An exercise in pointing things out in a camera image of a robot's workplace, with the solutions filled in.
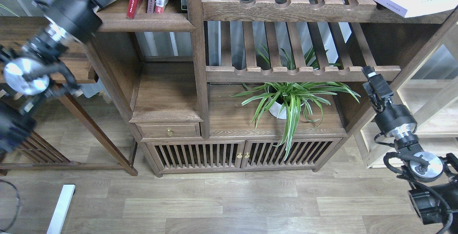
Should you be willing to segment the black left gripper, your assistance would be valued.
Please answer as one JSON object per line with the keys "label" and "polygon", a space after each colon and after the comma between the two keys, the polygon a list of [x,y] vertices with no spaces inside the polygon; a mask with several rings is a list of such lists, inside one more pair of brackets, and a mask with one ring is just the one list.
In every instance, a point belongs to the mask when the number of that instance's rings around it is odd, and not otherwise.
{"label": "black left gripper", "polygon": [[102,19],[95,14],[94,8],[105,8],[110,1],[54,0],[44,9],[44,16],[80,42],[87,42],[102,25]]}

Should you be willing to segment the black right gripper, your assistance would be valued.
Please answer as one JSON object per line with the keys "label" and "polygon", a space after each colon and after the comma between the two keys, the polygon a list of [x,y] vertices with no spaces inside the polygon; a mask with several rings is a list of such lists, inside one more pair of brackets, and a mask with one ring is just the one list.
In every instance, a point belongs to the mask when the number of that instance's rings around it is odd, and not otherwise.
{"label": "black right gripper", "polygon": [[375,77],[373,66],[362,68],[368,82],[363,84],[372,107],[376,111],[375,122],[385,137],[403,138],[412,135],[417,130],[417,121],[404,104],[394,104],[394,95],[383,77]]}

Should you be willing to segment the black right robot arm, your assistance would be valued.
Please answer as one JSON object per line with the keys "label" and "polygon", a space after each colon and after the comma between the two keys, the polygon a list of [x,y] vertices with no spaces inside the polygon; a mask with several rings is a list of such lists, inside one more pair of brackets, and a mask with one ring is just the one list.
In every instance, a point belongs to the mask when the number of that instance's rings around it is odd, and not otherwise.
{"label": "black right robot arm", "polygon": [[363,87],[376,111],[379,135],[395,139],[387,144],[395,151],[385,154],[385,166],[409,182],[409,198],[423,224],[441,223],[440,234],[456,234],[457,173],[451,169],[457,169],[457,157],[452,153],[443,157],[424,151],[415,134],[417,122],[410,110],[393,103],[394,93],[381,74],[371,66],[362,71],[368,80]]}

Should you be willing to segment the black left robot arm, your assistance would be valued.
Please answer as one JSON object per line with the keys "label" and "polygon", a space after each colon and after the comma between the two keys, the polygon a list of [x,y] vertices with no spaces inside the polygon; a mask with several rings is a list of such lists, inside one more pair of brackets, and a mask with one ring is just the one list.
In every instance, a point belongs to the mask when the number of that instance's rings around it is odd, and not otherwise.
{"label": "black left robot arm", "polygon": [[49,97],[60,97],[79,89],[70,69],[59,59],[71,42],[87,43],[101,27],[95,8],[105,8],[112,0],[34,0],[49,25],[26,42],[20,53],[1,47],[5,82],[15,92],[30,98],[14,109],[1,102],[1,151],[12,152],[30,137],[36,120],[36,106]]}

